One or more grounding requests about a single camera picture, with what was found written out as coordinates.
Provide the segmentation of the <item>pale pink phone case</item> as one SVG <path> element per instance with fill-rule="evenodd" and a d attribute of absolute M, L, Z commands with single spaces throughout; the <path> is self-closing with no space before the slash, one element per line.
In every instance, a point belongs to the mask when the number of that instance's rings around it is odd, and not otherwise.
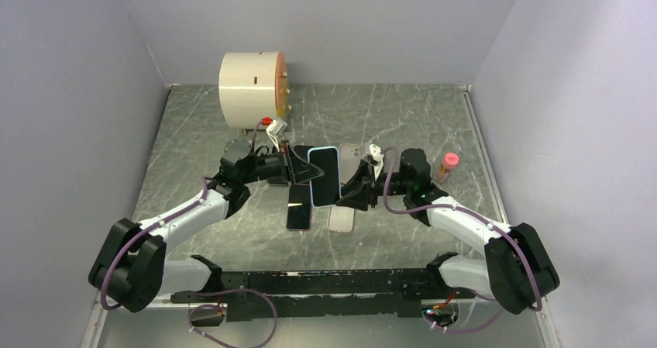
<path fill-rule="evenodd" d="M 355 210 L 337 205 L 329 209 L 327 228 L 335 233 L 351 233 L 354 227 Z"/>

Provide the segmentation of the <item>beige phone case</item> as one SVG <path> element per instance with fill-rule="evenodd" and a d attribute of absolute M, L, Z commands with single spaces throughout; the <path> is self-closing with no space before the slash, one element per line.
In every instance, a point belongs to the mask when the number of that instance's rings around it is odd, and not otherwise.
<path fill-rule="evenodd" d="M 360 144 L 340 143 L 339 151 L 339 180 L 341 185 L 347 184 L 357 173 L 362 160 Z"/>

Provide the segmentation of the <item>phone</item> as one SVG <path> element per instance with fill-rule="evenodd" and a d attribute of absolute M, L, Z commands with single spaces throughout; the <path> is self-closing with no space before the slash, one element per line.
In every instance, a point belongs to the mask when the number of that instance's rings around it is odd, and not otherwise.
<path fill-rule="evenodd" d="M 286 229 L 307 231 L 311 227 L 311 189 L 308 184 L 291 185 L 287 201 Z"/>
<path fill-rule="evenodd" d="M 284 187 L 284 186 L 289 185 L 288 180 L 284 177 L 271 177 L 271 178 L 268 178 L 267 183 L 269 185 L 279 186 L 279 187 Z"/>
<path fill-rule="evenodd" d="M 310 180 L 311 203 L 316 208 L 334 205 L 341 198 L 339 151 L 336 146 L 313 147 L 308 162 L 323 171 L 321 177 Z"/>

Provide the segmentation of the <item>black smartphone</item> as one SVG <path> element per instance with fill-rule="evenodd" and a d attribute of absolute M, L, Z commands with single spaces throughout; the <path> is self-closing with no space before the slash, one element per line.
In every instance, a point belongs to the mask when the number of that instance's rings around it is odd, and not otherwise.
<path fill-rule="evenodd" d="M 293 150 L 302 160 L 308 160 L 308 151 L 312 148 L 309 145 L 295 145 Z"/>

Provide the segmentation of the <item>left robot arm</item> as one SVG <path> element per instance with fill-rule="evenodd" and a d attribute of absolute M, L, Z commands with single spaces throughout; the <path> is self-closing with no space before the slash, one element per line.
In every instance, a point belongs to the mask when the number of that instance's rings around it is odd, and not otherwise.
<path fill-rule="evenodd" d="M 100 292 L 103 309 L 139 312 L 159 295 L 186 291 L 213 301 L 224 290 L 222 269 L 202 256 L 169 261 L 167 255 L 201 230 L 236 214 L 248 201 L 248 185 L 280 178 L 300 184 L 324 177 L 327 168 L 313 164 L 284 142 L 278 152 L 259 155 L 247 140 L 226 144 L 214 177 L 203 177 L 202 189 L 171 210 L 133 222 L 112 225 L 88 275 Z"/>

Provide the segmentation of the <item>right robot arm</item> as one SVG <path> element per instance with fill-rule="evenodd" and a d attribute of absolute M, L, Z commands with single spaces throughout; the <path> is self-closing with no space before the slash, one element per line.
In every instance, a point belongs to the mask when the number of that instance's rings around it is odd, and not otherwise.
<path fill-rule="evenodd" d="M 453 289 L 470 289 L 515 315 L 541 311 L 542 299 L 560 279 L 535 228 L 498 222 L 458 203 L 432 181 L 424 150 L 399 152 L 393 146 L 390 151 L 394 159 L 388 172 L 377 173 L 381 163 L 368 157 L 336 204 L 365 212 L 382 202 L 388 212 L 448 232 L 481 255 L 476 260 L 445 254 L 429 264 L 425 283 L 431 295 L 443 298 Z"/>

